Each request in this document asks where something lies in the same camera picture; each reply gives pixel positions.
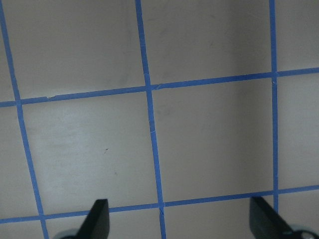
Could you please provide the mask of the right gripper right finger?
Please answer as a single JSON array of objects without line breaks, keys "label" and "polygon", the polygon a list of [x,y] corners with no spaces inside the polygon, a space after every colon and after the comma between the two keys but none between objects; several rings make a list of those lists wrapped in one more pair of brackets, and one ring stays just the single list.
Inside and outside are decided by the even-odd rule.
[{"label": "right gripper right finger", "polygon": [[250,198],[249,227],[256,239],[292,239],[294,231],[262,197]]}]

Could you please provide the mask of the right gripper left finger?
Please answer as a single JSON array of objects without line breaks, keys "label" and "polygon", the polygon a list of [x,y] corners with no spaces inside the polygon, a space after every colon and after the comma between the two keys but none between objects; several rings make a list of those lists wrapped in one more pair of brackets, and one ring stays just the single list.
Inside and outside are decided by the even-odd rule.
[{"label": "right gripper left finger", "polygon": [[75,235],[76,239],[107,239],[110,232],[107,199],[98,199]]}]

